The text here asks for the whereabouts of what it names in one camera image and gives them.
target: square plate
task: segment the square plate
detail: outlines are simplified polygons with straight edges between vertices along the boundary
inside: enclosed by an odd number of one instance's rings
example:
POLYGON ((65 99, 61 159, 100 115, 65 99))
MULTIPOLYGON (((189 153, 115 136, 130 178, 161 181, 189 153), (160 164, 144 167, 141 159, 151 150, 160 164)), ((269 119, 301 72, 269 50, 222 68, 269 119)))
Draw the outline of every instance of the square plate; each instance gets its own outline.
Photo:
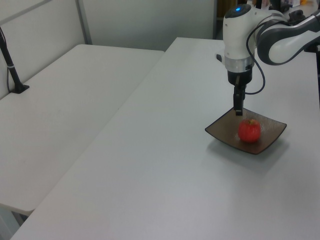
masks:
POLYGON ((205 131, 219 141, 249 154, 259 154, 273 144, 283 133, 287 124, 262 116, 253 111, 243 109, 242 116, 236 116, 230 109, 218 120, 208 126, 205 131), (238 127, 244 119, 255 119, 260 122, 261 136, 257 142, 246 143, 238 136, 238 127))

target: black cable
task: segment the black cable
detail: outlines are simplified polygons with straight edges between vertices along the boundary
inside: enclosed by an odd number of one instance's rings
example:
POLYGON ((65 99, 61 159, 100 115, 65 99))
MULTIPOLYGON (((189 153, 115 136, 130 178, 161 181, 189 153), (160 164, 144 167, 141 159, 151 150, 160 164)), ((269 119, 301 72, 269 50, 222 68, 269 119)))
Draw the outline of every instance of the black cable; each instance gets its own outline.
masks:
POLYGON ((256 66, 258 67, 258 69, 260 70, 260 73, 261 73, 261 75, 262 75, 262 87, 260 88, 260 90, 255 91, 255 92, 245 92, 245 94, 247 94, 247 95, 255 95, 255 94, 260 93, 260 92, 265 88, 265 85, 266 85, 266 77, 265 77, 265 74, 264 74, 264 72, 262 71, 259 63, 258 63, 257 60, 255 59, 255 56, 251 53, 250 48, 249 48, 249 39, 250 39, 251 35, 252 35, 258 28, 262 27, 262 26, 265 25, 266 23, 267 23, 267 22, 264 22, 264 23, 261 23, 261 24, 259 24, 258 26, 256 26, 256 27, 252 30, 252 32, 250 32, 250 34, 249 34, 249 36, 247 37, 246 42, 245 42, 245 46, 246 46, 246 49, 247 49, 250 57, 252 58, 252 60, 254 61, 254 63, 256 64, 256 66))
MULTIPOLYGON (((1 36, 3 37, 5 46, 7 46, 7 40, 6 40, 5 34, 2 31, 1 27, 0 27, 0 33, 1 33, 1 36)), ((8 68, 8 66, 6 67, 6 87, 8 89, 8 92, 11 93, 10 88, 9 88, 9 68, 8 68)))

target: black pole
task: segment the black pole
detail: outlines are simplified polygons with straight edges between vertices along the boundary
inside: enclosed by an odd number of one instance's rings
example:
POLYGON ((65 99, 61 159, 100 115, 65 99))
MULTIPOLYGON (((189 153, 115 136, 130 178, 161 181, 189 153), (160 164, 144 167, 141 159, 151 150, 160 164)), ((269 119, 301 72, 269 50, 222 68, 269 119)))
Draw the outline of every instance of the black pole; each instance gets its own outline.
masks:
POLYGON ((14 81, 14 91, 12 93, 20 94, 27 90, 29 86, 23 85, 19 79, 18 73, 16 71, 15 65, 12 62, 11 56, 9 54, 6 41, 4 39, 4 36, 0 34, 0 48, 1 52, 3 54, 4 60, 6 62, 7 67, 9 68, 10 74, 12 76, 12 79, 14 81))
POLYGON ((319 103, 320 103, 320 52, 316 52, 316 68, 318 73, 318 92, 319 92, 319 103))
POLYGON ((256 0, 255 8, 256 9, 261 9, 261 6, 262 6, 262 0, 256 0))

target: brown plate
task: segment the brown plate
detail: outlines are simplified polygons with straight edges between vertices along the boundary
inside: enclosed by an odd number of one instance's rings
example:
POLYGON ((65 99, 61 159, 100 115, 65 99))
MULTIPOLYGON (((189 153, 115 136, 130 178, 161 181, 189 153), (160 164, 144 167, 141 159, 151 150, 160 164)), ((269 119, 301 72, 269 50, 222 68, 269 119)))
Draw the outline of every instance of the brown plate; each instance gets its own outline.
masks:
POLYGON ((233 109, 227 111, 218 120, 208 126, 205 131, 221 142, 247 152, 259 154, 273 144, 287 127, 287 124, 262 116, 253 111, 243 109, 242 116, 236 116, 233 109), (246 143, 239 139, 238 127, 244 119, 255 119, 260 122, 261 136, 257 142, 246 143))

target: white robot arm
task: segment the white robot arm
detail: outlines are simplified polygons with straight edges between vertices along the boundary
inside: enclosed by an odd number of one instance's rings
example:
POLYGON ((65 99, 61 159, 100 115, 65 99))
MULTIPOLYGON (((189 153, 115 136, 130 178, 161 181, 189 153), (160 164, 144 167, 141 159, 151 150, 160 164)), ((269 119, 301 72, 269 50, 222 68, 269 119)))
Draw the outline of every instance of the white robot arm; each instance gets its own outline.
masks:
POLYGON ((279 11, 241 4, 224 16, 223 41, 224 54, 217 54, 216 58, 225 65, 228 81, 234 85, 235 113, 242 115, 246 85, 252 79, 255 49, 260 60, 268 65, 289 62, 302 50, 320 44, 320 13, 315 12, 291 26, 279 11))

